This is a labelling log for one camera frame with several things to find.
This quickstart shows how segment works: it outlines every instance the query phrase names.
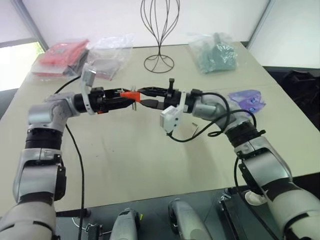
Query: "metal wire sculpture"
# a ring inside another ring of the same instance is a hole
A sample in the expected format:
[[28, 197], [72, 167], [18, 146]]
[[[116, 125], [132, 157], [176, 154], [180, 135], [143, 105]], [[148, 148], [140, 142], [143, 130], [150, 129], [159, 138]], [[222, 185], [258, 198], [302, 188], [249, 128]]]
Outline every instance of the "metal wire sculpture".
[[144, 67], [152, 73], [162, 74], [169, 72], [175, 66], [175, 61], [171, 57], [161, 53], [161, 46], [164, 40], [168, 37], [168, 35], [173, 31], [173, 29], [177, 25], [180, 13], [180, 0], [174, 0], [174, 2], [176, 3], [176, 5], [174, 6], [177, 6], [177, 12], [176, 15], [174, 15], [173, 17], [171, 16], [171, 18], [173, 19], [173, 22], [171, 24], [169, 24], [170, 8], [173, 7], [173, 4], [171, 4], [171, 0], [158, 1], [165, 1], [166, 6], [166, 16], [162, 33], [160, 32], [159, 34], [159, 19], [157, 18], [156, 0], [151, 0], [150, 4], [146, 4], [146, 0], [142, 0], [140, 7], [140, 15], [144, 26], [152, 34], [152, 36], [154, 36], [158, 47], [157, 54], [151, 55], [144, 60]]

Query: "white wall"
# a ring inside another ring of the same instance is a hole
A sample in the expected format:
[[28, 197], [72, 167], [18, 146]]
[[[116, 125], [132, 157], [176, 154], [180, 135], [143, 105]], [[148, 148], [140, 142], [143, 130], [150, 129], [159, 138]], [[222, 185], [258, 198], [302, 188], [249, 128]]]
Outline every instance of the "white wall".
[[11, 0], [0, 0], [0, 24], [0, 43], [32, 38]]
[[263, 66], [320, 68], [320, 0], [275, 0], [250, 52]]
[[[87, 37], [94, 41], [125, 33], [136, 35], [135, 46], [156, 44], [140, 19], [141, 0], [23, 2], [49, 46], [70, 38]], [[164, 0], [157, 3], [163, 10]], [[187, 33], [214, 32], [226, 32], [236, 41], [248, 41], [267, 3], [268, 0], [181, 0], [178, 24], [164, 44], [185, 44]]]

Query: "purple plastic bag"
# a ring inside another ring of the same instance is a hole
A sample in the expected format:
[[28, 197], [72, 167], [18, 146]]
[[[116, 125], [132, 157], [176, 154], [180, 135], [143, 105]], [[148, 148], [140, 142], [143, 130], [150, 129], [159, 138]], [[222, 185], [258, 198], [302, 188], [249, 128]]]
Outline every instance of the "purple plastic bag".
[[266, 104], [262, 101], [261, 92], [258, 90], [244, 90], [228, 94], [229, 98], [236, 102], [241, 109], [256, 113]]

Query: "table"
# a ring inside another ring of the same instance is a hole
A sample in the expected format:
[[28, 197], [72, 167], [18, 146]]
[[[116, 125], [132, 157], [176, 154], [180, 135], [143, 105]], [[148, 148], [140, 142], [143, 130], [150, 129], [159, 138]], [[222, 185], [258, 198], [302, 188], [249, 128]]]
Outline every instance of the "table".
[[[320, 171], [320, 134], [276, 81], [241, 46], [235, 43], [240, 65], [235, 71], [201, 75], [188, 46], [167, 46], [163, 54], [171, 56], [174, 69], [164, 74], [150, 73], [143, 67], [145, 57], [155, 48], [135, 48], [128, 65], [113, 81], [97, 79], [95, 86], [105, 89], [137, 89], [169, 86], [190, 91], [216, 90], [222, 94], [246, 89], [261, 91], [265, 108], [256, 114], [257, 127], [289, 164], [294, 176]], [[55, 92], [65, 81], [41, 82], [27, 76], [10, 107], [0, 121], [1, 202], [0, 216], [15, 204], [12, 184], [20, 151], [24, 148], [28, 109]], [[78, 83], [65, 91], [79, 93]], [[70, 118], [83, 158], [85, 172], [85, 207], [109, 205], [154, 197], [213, 190], [234, 186], [233, 165], [236, 155], [226, 136], [209, 138], [203, 134], [188, 143], [169, 139], [159, 126], [160, 111], [137, 106], [114, 110], [102, 115]], [[192, 122], [208, 122], [185, 114], [174, 135], [185, 139], [194, 130]], [[76, 150], [65, 133], [62, 157], [66, 166], [67, 187], [57, 211], [78, 209], [81, 203], [81, 171]]]

